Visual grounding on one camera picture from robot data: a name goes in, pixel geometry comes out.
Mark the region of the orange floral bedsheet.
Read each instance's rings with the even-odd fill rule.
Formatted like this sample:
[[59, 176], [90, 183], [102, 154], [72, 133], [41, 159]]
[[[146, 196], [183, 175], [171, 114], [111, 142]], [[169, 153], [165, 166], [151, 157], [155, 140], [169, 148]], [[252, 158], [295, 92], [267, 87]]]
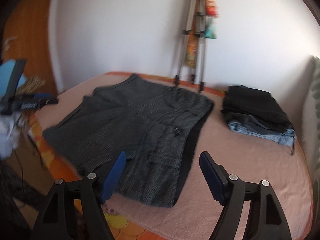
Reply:
[[[80, 176], [48, 146], [42, 130], [58, 123], [96, 87], [120, 83], [130, 75], [130, 72], [109, 72], [93, 77], [62, 93], [58, 106], [46, 107], [31, 117], [31, 130], [41, 159], [53, 178], [74, 181]], [[222, 207], [212, 198], [199, 167], [199, 156], [213, 142], [209, 135], [216, 120], [217, 112], [212, 111], [201, 131], [186, 184], [173, 208], [149, 207], [118, 194], [107, 201], [103, 206], [104, 216], [115, 239], [208, 239], [211, 236]]]

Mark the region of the colourful hanging cloth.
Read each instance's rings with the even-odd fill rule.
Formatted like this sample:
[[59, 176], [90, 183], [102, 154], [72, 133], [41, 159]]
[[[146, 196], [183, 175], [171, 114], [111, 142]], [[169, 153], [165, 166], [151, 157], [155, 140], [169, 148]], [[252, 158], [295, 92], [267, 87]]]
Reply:
[[[204, 19], [205, 19], [205, 38], [216, 39], [215, 19], [218, 18], [218, 8], [215, 0], [204, 0]], [[196, 67], [196, 55], [198, 48], [198, 37], [195, 34], [195, 22], [192, 21], [192, 28], [187, 45], [187, 54], [185, 56], [185, 65], [191, 68]]]

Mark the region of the wooden door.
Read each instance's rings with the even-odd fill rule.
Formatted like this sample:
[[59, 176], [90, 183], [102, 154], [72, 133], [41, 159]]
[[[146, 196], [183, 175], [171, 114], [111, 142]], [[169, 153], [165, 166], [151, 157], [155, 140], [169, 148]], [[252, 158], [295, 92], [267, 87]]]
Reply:
[[50, 0], [21, 0], [4, 26], [3, 60], [26, 59], [24, 76], [45, 81], [42, 93], [57, 95], [48, 44]]

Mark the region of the folded blue jeans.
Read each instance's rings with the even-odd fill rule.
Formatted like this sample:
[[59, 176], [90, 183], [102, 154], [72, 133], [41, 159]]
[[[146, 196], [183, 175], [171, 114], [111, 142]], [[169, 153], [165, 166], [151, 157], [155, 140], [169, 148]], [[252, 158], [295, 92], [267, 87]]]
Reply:
[[253, 124], [253, 128], [251, 128], [237, 121], [229, 122], [228, 127], [233, 132], [267, 139], [283, 146], [293, 146], [297, 139], [295, 131], [291, 128], [288, 128], [284, 133], [280, 133], [259, 127], [255, 124]]

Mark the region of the dark grey knitted pants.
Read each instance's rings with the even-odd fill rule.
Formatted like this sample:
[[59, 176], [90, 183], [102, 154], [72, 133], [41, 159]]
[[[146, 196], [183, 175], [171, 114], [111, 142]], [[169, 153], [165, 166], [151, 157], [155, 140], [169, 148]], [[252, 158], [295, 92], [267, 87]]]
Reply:
[[83, 176], [125, 153], [117, 192], [147, 205], [172, 207], [213, 108], [204, 95], [133, 74], [96, 88], [43, 137]]

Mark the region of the leaf patterned pillow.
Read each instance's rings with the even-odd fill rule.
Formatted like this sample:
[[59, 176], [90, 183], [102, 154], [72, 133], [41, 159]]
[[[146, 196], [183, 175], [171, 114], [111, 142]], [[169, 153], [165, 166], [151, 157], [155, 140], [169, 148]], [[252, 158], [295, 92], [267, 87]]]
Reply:
[[319, 160], [319, 58], [315, 57], [315, 68], [303, 107], [302, 142], [306, 162], [313, 176]]

